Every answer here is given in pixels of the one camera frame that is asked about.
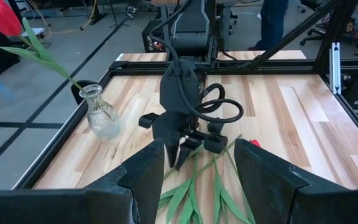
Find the red tulip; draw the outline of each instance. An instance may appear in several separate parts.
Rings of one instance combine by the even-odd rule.
[[[3,0],[0,0],[0,32],[8,36],[22,34],[22,24]]]
[[[252,144],[254,144],[254,145],[258,146],[258,147],[260,147],[260,144],[259,144],[258,140],[251,140],[249,142],[251,142]]]

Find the person's leg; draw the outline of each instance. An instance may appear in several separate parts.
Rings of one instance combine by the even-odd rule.
[[[269,9],[269,1],[271,0],[264,0],[264,3],[262,4],[262,8],[260,9],[260,41],[256,43],[256,49],[257,50],[266,50],[266,40],[268,40],[269,35],[269,24],[267,23],[267,16],[268,16],[268,9]]]
[[[262,39],[257,43],[257,49],[268,50],[281,41],[287,6],[288,0],[264,0],[260,11],[262,18],[260,35]]]

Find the clear glass vase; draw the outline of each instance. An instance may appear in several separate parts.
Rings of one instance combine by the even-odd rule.
[[[88,104],[86,117],[92,131],[103,139],[117,136],[120,130],[117,111],[102,97],[102,86],[92,84],[80,91]]]

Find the concrete floor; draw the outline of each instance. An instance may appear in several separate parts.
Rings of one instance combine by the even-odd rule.
[[[234,26],[234,34],[227,41],[228,50],[245,50],[259,39],[260,19],[256,16],[259,7],[238,7],[233,12],[239,15]],[[291,31],[298,22],[311,14],[300,14],[296,6],[287,12],[285,32]],[[75,75],[75,80],[94,80],[101,78],[109,65],[121,53],[144,52],[141,32],[153,18],[154,13],[139,13],[128,21],[129,27],[122,27]],[[124,16],[118,15],[121,21]],[[84,17],[48,19],[54,31],[77,29],[86,22]],[[74,72],[90,53],[110,34],[113,24],[108,15],[94,26],[82,32],[55,34],[48,39],[48,48],[54,59],[69,73]],[[31,21],[34,27],[43,27],[41,20]],[[285,49],[300,49],[308,58],[314,58],[320,41],[312,41],[301,47],[294,40]],[[343,57],[354,57],[358,49],[343,46]],[[0,156],[0,189],[11,189],[21,175],[36,159],[48,142],[68,117],[74,112],[76,103],[71,96],[70,85],[62,85],[65,80],[56,73],[34,62],[23,60],[0,75],[0,123],[10,128],[0,128],[0,148],[5,149]],[[37,123],[20,128],[22,123]]]

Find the wooden tabletop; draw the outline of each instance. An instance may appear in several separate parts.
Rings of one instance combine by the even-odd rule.
[[[230,52],[238,59],[252,59],[260,52]],[[272,59],[304,58],[298,50],[277,53]],[[123,54],[119,60],[165,60],[165,54]],[[121,132],[111,140],[97,138],[84,119],[49,165],[36,189],[80,188],[117,167],[148,145],[151,129],[137,125],[143,114],[161,113],[159,76],[114,77],[104,91],[121,116]],[[341,108],[317,75],[209,76],[208,83],[222,83],[226,98],[244,107],[241,120],[225,124],[223,135],[233,141],[257,139],[262,147],[301,168],[350,189],[358,189],[358,128]],[[215,99],[212,92],[207,100]],[[211,116],[231,117],[237,109],[225,105]],[[201,122],[206,131],[206,123]],[[211,160],[201,152],[199,168]],[[227,156],[218,160],[224,185],[240,208],[242,189]],[[182,184],[191,176],[193,160],[164,181],[162,192]],[[165,171],[169,170],[166,162]],[[206,170],[196,181],[196,194],[204,223],[213,222],[214,169]],[[166,209],[159,211],[156,223],[165,223]],[[229,223],[238,223],[233,216]]]

